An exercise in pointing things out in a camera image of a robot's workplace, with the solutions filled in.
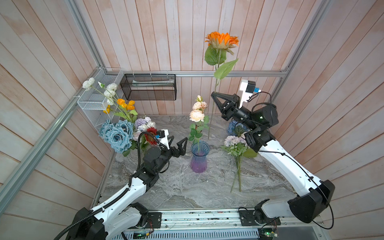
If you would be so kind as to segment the red flower stem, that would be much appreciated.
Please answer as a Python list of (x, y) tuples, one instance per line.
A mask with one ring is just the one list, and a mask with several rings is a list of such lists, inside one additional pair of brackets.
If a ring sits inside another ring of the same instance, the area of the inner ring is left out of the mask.
[(156, 141), (156, 135), (157, 135), (156, 128), (150, 127), (146, 131), (147, 133), (149, 133), (149, 134), (145, 134), (146, 141), (151, 145), (156, 146), (158, 144)]

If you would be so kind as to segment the blue purple glass vase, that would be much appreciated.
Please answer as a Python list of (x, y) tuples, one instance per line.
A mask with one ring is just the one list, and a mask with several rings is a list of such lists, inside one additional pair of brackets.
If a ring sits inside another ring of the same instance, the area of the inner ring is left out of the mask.
[(201, 174), (207, 170), (207, 155), (210, 152), (210, 146), (204, 141), (200, 141), (191, 146), (192, 159), (190, 168), (193, 172)]

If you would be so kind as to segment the peach pink rose stem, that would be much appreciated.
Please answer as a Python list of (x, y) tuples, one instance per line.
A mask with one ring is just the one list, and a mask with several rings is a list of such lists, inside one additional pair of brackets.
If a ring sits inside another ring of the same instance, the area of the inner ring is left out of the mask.
[(203, 136), (203, 130), (208, 128), (209, 116), (205, 114), (208, 104), (203, 100), (203, 97), (198, 95), (196, 102), (190, 112), (190, 121), (193, 123), (190, 126), (189, 141), (200, 149), (200, 140)]

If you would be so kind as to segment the pink lilac mixed bouquet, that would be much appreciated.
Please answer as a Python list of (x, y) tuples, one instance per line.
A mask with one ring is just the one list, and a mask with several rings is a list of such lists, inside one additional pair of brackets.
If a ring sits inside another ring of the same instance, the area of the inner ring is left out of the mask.
[(149, 128), (155, 128), (156, 123), (150, 117), (138, 118), (134, 123), (134, 127), (133, 140), (137, 141), (141, 132), (145, 132)]

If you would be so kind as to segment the teal blue rose bunch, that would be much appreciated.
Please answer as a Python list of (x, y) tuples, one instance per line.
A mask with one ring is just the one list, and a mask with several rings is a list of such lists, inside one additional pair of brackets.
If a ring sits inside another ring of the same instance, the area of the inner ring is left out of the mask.
[(99, 130), (99, 136), (102, 140), (111, 145), (111, 148), (120, 154), (130, 152), (135, 147), (133, 143), (134, 127), (127, 120), (119, 120), (117, 123), (112, 123), (106, 120)]

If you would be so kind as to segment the yellow orange flower stem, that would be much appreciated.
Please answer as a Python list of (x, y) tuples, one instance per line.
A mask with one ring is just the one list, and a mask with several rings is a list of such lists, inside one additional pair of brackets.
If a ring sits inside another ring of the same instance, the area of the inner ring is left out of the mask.
[(107, 108), (103, 110), (103, 112), (107, 115), (112, 113), (128, 122), (134, 123), (138, 116), (135, 103), (136, 102), (133, 100), (127, 102), (124, 99), (117, 99), (117, 101), (114, 101), (111, 98), (107, 98)]

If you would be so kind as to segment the white flower stem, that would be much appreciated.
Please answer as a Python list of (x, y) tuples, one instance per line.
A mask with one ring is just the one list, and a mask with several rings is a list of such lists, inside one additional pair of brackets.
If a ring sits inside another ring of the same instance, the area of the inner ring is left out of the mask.
[(116, 83), (111, 83), (105, 85), (101, 82), (97, 82), (94, 78), (89, 78), (83, 82), (82, 88), (85, 91), (95, 90), (97, 93), (101, 94), (106, 98), (107, 105), (113, 106), (117, 102), (117, 89), (118, 85)]

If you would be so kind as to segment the clear grey glass vase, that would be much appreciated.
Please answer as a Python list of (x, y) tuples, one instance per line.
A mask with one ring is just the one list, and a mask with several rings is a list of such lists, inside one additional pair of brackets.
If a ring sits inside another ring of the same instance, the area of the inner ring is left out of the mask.
[(144, 160), (145, 155), (147, 154), (148, 150), (151, 148), (151, 146), (144, 146), (141, 147), (141, 161)]

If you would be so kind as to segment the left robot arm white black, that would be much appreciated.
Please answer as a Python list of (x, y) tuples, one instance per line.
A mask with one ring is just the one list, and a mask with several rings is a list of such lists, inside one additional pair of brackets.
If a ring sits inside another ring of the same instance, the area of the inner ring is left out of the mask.
[(185, 155), (188, 142), (188, 138), (184, 138), (172, 147), (174, 138), (168, 136), (167, 130), (158, 131), (154, 139), (158, 146), (139, 158), (140, 165), (129, 182), (92, 209), (79, 210), (72, 224), (56, 236), (57, 240), (63, 236), (68, 240), (110, 240), (129, 228), (146, 225), (148, 210), (136, 199), (156, 184), (172, 157)]

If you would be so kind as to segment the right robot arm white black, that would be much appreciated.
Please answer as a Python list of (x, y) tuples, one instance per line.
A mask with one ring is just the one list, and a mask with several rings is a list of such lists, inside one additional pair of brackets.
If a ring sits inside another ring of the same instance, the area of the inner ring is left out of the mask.
[(268, 160), (291, 184), (296, 197), (291, 200), (261, 201), (255, 207), (257, 223), (266, 224), (274, 218), (295, 217), (303, 223), (311, 223), (330, 206), (335, 185), (322, 181), (296, 161), (270, 133), (270, 127), (278, 121), (277, 107), (264, 103), (258, 110), (241, 106), (241, 98), (213, 92), (211, 97), (219, 108), (222, 118), (234, 120), (249, 129), (245, 140), (249, 148)]

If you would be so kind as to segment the blue hydrangea stem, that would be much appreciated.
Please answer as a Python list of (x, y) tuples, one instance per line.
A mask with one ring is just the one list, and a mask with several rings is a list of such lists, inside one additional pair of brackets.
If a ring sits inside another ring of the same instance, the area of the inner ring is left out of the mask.
[(227, 133), (229, 136), (236, 136), (236, 137), (240, 137), (242, 134), (248, 131), (249, 129), (246, 126), (234, 120), (230, 121), (227, 129)]

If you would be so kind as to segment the pink hydrangea bouquet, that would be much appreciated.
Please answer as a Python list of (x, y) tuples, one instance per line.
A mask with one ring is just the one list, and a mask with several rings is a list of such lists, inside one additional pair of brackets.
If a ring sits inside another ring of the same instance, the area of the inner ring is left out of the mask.
[(258, 156), (258, 153), (255, 152), (253, 149), (251, 149), (245, 138), (245, 134), (241, 134), (240, 136), (228, 136), (225, 141), (224, 145), (221, 146), (221, 148), (228, 153), (228, 155), (231, 155), (235, 159), (236, 164), (236, 175), (235, 179), (233, 181), (231, 192), (234, 189), (235, 181), (238, 180), (239, 183), (239, 191), (242, 191), (242, 180), (241, 180), (241, 174), (242, 174), (242, 159), (243, 158), (255, 158)]

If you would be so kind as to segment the electronics board with leds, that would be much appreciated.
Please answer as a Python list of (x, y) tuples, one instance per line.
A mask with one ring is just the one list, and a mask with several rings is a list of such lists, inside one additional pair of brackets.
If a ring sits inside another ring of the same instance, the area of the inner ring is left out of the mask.
[(273, 231), (273, 229), (262, 228), (259, 229), (259, 240), (273, 240), (277, 238), (278, 234)]

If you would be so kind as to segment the black mesh wall basket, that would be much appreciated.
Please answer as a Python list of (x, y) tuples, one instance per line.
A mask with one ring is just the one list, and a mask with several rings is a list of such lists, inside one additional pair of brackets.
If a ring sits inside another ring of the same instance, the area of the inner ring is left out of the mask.
[(171, 74), (124, 74), (120, 83), (127, 100), (175, 101), (176, 76)]

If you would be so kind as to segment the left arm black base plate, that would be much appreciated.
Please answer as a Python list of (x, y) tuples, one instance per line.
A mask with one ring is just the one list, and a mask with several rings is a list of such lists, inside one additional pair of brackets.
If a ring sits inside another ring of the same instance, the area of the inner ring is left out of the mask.
[(161, 212), (149, 212), (142, 215), (140, 227), (145, 229), (160, 229), (162, 224)]

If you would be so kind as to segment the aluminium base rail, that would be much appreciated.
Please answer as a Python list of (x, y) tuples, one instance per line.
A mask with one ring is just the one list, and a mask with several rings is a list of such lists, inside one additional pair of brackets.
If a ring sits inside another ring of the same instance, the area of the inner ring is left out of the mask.
[(280, 226), (243, 227), (237, 209), (155, 210), (162, 213), (160, 229), (128, 229), (118, 240), (259, 240), (259, 229), (273, 229), (273, 240), (329, 240), (323, 223), (305, 224), (294, 217), (280, 217)]

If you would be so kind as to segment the horizontal aluminium frame bar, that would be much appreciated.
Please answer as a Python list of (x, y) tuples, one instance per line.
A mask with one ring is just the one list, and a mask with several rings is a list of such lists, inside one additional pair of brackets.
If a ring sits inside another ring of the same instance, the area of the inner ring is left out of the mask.
[[(132, 75), (175, 75), (178, 78), (205, 78), (205, 77), (214, 77), (214, 71), (122, 71), (121, 69), (106, 69), (105, 72), (110, 75), (116, 75), (119, 72), (123, 74), (132, 74)], [(237, 77), (272, 77), (272, 78), (282, 78), (288, 74), (288, 71), (231, 71), (227, 77), (237, 78)]]

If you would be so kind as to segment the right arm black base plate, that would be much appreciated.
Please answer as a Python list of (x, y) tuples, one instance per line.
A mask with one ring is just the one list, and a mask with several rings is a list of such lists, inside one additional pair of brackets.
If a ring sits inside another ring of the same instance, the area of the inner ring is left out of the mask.
[(261, 210), (248, 210), (246, 208), (238, 208), (239, 218), (243, 227), (250, 226), (280, 226), (280, 218), (268, 218)]

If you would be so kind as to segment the left aluminium frame bar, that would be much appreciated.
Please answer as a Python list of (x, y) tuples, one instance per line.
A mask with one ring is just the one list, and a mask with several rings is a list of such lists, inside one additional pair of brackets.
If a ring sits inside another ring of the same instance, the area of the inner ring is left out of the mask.
[(1, 67), (1, 215), (36, 219), (90, 207), (110, 149), (77, 109), (44, 96), (25, 70)]

